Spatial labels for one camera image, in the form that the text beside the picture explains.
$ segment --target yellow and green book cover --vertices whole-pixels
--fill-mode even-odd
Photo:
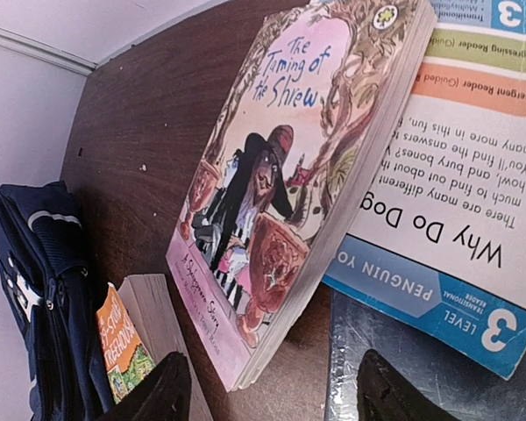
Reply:
[[[111,391],[115,403],[119,403],[144,380],[155,363],[111,283],[105,304],[96,313],[96,318]]]

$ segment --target dark brown wooden surface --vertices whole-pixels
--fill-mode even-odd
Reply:
[[[196,163],[263,17],[304,3],[234,0],[181,22],[98,69],[86,83],[62,170],[68,187],[82,200],[105,279],[119,284],[132,273],[168,275],[215,420],[323,419],[327,288],[317,291],[260,379],[227,395],[164,259]],[[143,165],[146,171],[140,170]]]

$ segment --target handwritten-style title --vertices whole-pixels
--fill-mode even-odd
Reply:
[[[309,52],[311,41],[296,37],[288,42],[286,51],[274,50],[267,54],[261,68],[263,73],[255,86],[254,101],[267,100],[267,107],[313,107],[318,92],[311,86],[300,86],[305,75],[319,75],[323,62],[330,56],[331,46],[327,46],[318,56]],[[269,76],[279,79],[270,86]]]

